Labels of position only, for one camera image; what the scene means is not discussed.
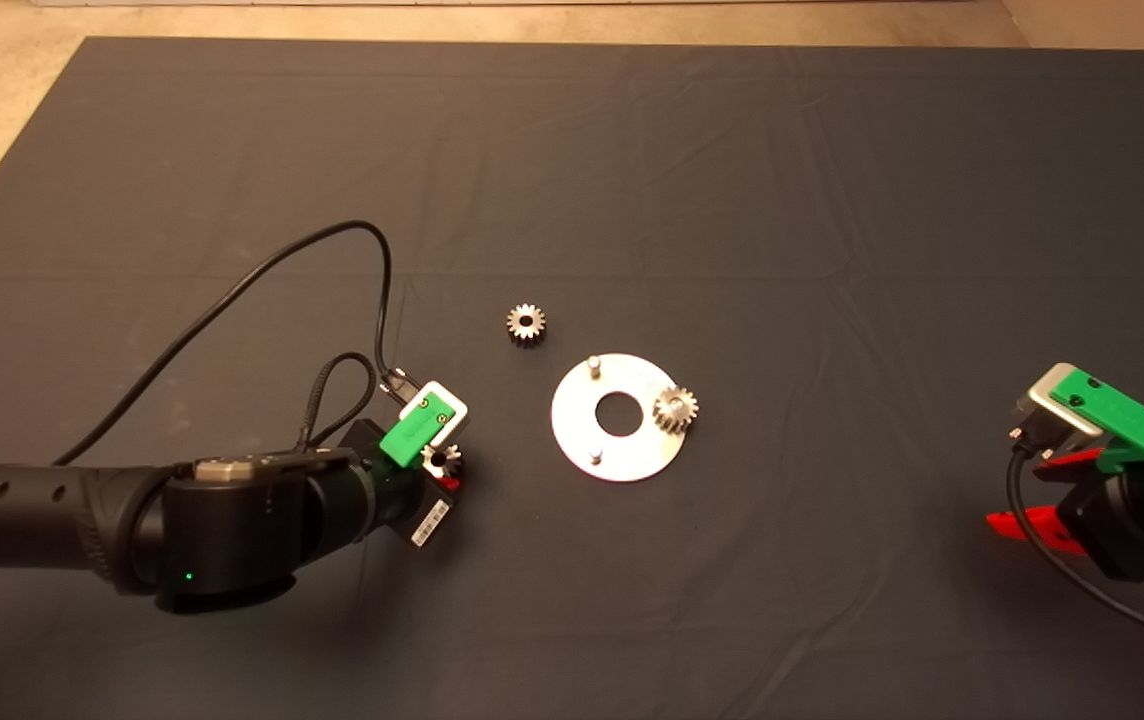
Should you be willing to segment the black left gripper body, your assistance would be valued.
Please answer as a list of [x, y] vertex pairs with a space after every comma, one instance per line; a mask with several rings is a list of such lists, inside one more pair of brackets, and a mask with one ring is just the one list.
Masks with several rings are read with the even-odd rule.
[[365, 533], [388, 528], [410, 546], [426, 548], [456, 506], [456, 493], [438, 484], [438, 478], [456, 478], [456, 448], [426, 448], [403, 468], [379, 448], [384, 436], [386, 430], [371, 420], [353, 421], [344, 436], [344, 448], [357, 457], [353, 469], [368, 489], [372, 521]]

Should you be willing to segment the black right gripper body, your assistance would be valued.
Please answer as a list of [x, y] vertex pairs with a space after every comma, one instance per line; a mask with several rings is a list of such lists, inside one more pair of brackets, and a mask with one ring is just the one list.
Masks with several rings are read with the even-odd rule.
[[1111, 580], [1144, 580], [1144, 470], [1066, 470], [1057, 519]]

